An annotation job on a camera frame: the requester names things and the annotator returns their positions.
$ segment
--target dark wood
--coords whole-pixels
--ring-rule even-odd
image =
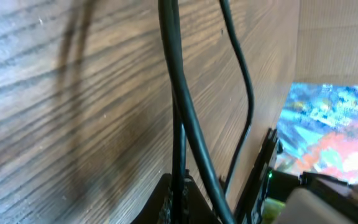
[[[231,1],[255,88],[233,208],[295,75],[298,0]],[[247,113],[217,1],[181,1],[185,74],[219,175]],[[128,223],[171,171],[157,1],[0,1],[0,223]],[[187,167],[205,195],[188,150]]]
[[[296,82],[358,85],[358,1],[301,0]]]

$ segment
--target black cable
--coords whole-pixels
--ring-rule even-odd
[[[205,189],[211,202],[223,223],[235,223],[233,214],[230,211],[218,178],[216,177],[203,133],[201,132],[200,124],[197,120],[190,92],[186,84],[186,78],[183,73],[181,47],[180,44],[178,44],[181,40],[178,40],[178,29],[175,25],[175,21],[179,21],[179,16],[176,15],[175,18],[173,4],[177,7],[177,1],[158,1],[161,36],[172,83],[173,97],[183,121],[201,179],[204,182]]]
[[[231,44],[233,46],[234,52],[236,53],[237,60],[239,61],[239,65],[241,68],[242,76],[246,83],[247,95],[248,95],[248,114],[247,120],[244,130],[242,130],[240,140],[237,144],[236,150],[234,151],[232,160],[230,162],[229,171],[227,172],[225,185],[223,187],[223,192],[225,195],[229,192],[229,188],[231,186],[231,182],[234,177],[234,169],[236,168],[239,155],[241,153],[241,149],[244,147],[244,144],[247,139],[247,135],[250,131],[251,121],[254,114],[254,93],[252,91],[252,82],[250,80],[250,75],[248,72],[246,60],[242,54],[241,46],[236,37],[236,32],[234,31],[233,19],[231,17],[230,5],[227,0],[219,0],[222,8],[222,13],[224,17],[224,22],[226,23],[227,33],[229,34],[229,38]]]
[[[173,18],[176,28],[176,38],[178,47],[181,49],[179,8],[177,0],[172,1]],[[172,209],[171,223],[182,223],[182,195],[185,188],[186,172],[186,132],[180,118],[178,106],[173,98],[172,92],[172,111],[173,111],[173,151],[172,151]]]

